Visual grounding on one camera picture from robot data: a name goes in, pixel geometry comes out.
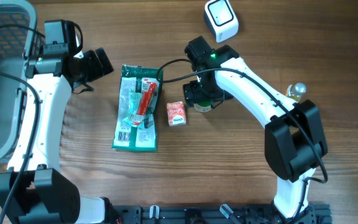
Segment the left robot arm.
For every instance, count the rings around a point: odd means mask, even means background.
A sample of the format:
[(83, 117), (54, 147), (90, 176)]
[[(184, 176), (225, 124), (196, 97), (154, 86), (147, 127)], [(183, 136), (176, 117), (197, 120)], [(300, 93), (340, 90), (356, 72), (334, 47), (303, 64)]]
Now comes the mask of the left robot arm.
[(14, 154), (0, 173), (0, 217), (12, 223), (120, 223), (106, 197), (82, 196), (60, 172), (64, 112), (74, 89), (113, 71), (103, 49), (83, 50), (78, 24), (45, 23), (45, 43), (26, 59), (27, 101)]

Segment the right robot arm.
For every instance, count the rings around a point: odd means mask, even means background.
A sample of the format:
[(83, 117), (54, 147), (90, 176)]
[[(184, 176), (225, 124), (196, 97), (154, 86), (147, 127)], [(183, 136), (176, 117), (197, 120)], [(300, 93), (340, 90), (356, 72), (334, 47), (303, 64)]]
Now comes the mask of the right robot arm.
[(256, 117), (265, 131), (265, 159), (277, 175), (274, 220), (299, 222), (311, 213), (307, 194), (316, 168), (323, 172), (320, 182), (328, 180), (322, 162), (328, 147), (318, 107), (272, 88), (228, 45), (212, 49), (197, 37), (184, 52), (196, 77), (183, 86), (187, 106), (207, 112), (235, 98)]

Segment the green lid white jar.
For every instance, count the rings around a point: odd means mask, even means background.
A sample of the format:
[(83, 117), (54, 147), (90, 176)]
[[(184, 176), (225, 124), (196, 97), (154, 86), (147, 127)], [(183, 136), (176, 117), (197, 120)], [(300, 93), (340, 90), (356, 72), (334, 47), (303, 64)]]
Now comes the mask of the green lid white jar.
[(194, 108), (201, 113), (209, 112), (212, 109), (210, 101), (195, 103)]

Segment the yellow oil bottle silver cap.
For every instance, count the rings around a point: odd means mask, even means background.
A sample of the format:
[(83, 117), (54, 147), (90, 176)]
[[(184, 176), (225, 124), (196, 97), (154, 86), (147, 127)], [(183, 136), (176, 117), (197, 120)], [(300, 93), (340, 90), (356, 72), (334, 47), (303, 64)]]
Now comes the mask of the yellow oil bottle silver cap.
[(297, 102), (300, 102), (302, 96), (306, 93), (306, 90), (307, 88), (304, 83), (296, 83), (287, 88), (285, 95)]

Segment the green white gloves packet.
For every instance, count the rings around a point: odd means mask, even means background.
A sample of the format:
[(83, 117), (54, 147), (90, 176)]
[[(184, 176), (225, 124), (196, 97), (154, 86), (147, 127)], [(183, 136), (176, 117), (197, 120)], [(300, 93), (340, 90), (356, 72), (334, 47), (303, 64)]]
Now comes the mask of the green white gloves packet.
[[(155, 152), (157, 150), (157, 128), (154, 114), (161, 93), (161, 83), (157, 81), (161, 74), (156, 68), (123, 65), (119, 89), (117, 125), (112, 148), (131, 152)], [(124, 121), (129, 112), (129, 92), (132, 90), (143, 94), (147, 89), (145, 83), (154, 82), (157, 87), (144, 116), (144, 128), (134, 128)]]

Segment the red sachet stick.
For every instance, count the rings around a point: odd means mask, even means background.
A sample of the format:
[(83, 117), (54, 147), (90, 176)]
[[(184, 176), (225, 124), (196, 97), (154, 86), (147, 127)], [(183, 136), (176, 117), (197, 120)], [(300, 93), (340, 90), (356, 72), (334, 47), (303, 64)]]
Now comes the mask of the red sachet stick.
[(147, 109), (151, 102), (152, 96), (153, 96), (154, 91), (157, 87), (157, 84), (154, 82), (146, 82), (145, 85), (146, 85), (147, 89), (142, 94), (142, 98), (141, 98), (138, 110), (134, 116), (134, 119), (132, 120), (132, 124), (134, 126), (139, 126), (141, 124), (141, 122), (143, 122), (144, 116), (147, 112)]

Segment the orange Kleenex tissue pack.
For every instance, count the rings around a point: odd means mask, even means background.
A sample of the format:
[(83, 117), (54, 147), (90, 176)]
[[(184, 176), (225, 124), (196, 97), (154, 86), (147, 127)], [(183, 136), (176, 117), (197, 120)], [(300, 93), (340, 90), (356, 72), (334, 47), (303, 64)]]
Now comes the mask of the orange Kleenex tissue pack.
[(169, 126), (181, 126), (186, 124), (185, 105), (182, 101), (167, 103)]

